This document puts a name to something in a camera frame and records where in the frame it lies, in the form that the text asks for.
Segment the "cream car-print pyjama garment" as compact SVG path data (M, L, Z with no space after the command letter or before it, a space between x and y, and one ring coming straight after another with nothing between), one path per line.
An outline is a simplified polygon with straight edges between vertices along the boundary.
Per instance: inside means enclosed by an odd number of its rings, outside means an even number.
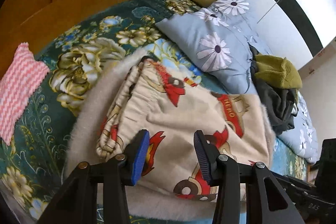
M141 185L179 198L217 197L199 168L193 142L198 130L237 162L272 161L274 133L257 95L212 92L150 57L126 75L101 127L98 156L109 160L122 153L143 129L150 140Z

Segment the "teal floral bed blanket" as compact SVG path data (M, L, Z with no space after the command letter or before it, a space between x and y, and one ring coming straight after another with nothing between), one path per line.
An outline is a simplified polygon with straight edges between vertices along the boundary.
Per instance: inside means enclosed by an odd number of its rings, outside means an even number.
M89 91L108 63L143 49L149 57L188 71L198 85L227 93L219 80L198 69L157 24L202 8L191 0L130 0L108 8L58 36L36 61L50 69L16 121L10 145L1 141L1 186L10 206L37 223L69 175L71 132ZM290 151L275 135L272 162Z

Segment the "folded beige fluffy garment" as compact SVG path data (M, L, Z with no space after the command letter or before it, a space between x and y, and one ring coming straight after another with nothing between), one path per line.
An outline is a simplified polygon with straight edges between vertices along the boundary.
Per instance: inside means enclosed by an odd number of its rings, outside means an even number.
M145 57L149 57L146 51L139 49L116 64L108 63L104 68L96 85L89 91L71 132L65 168L66 175L69 175L75 166L82 161L90 164L107 161L100 158L96 152L101 127L126 75ZM165 67L186 73L187 77L192 80L188 71L172 67L163 61L159 62L163 63ZM136 186L126 190L131 215L164 220L192 221L209 218L214 213L217 198L213 201L179 198L141 185L141 178Z

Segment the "dark grey fleece garment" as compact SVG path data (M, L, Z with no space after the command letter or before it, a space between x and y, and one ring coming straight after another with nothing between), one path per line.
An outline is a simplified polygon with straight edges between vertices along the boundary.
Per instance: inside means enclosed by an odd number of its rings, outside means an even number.
M284 131L294 129L294 117L297 110L294 109L298 101L299 89L279 89L268 85L255 77L257 65L255 56L261 54L255 47L249 46L252 52L251 76L262 104L266 107L270 125L277 136Z

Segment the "beige wooden door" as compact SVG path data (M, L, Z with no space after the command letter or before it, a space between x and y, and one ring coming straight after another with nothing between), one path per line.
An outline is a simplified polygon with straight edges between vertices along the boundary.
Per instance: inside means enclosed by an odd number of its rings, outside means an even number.
M319 51L307 64L298 70L302 80L313 75L330 59L335 57L335 38L321 51Z

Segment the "olive green knitted garment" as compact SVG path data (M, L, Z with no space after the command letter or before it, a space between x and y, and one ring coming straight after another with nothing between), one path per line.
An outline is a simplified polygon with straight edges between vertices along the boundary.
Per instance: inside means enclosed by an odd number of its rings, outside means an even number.
M271 55L255 56L255 77L279 89L300 89L302 79L295 66L287 59Z

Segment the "pink white zigzag cloth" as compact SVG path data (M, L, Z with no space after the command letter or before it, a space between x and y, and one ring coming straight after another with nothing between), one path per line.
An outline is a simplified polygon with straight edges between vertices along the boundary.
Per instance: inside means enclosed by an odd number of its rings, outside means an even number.
M1 79L1 139L10 145L16 121L22 116L29 98L50 69L36 61L27 42L17 47L12 63Z

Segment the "light blue floral duvet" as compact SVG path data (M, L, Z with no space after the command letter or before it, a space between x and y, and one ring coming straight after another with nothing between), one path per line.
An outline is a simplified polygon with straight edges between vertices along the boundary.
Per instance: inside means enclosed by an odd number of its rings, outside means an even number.
M163 19L157 27L198 69L215 76L227 93L258 95L249 46L263 55L274 55L256 33L254 10L251 0L217 0L199 11ZM279 137L297 156L314 164L318 161L317 133L300 89L294 109L294 129Z

